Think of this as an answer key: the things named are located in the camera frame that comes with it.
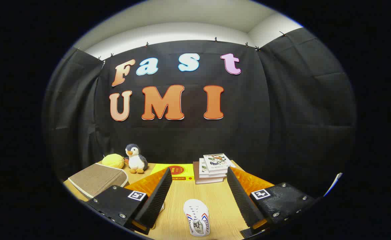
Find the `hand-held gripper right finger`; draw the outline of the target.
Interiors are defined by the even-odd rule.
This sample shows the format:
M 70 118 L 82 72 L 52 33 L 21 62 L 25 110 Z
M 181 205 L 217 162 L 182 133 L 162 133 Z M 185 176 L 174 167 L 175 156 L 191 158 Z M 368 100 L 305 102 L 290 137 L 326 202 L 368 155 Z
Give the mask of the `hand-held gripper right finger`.
M 235 167 L 228 167 L 226 176 L 248 226 L 241 231 L 245 238 L 286 227 L 317 203 L 317 198 L 287 182 L 272 184 Z

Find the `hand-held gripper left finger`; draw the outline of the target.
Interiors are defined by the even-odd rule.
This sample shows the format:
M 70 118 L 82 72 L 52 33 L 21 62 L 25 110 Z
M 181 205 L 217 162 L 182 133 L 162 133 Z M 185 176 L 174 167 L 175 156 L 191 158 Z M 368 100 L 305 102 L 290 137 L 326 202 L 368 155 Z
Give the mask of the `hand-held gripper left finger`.
M 126 187 L 113 185 L 87 201 L 87 207 L 116 224 L 148 234 L 163 206 L 172 174 L 166 167 Z

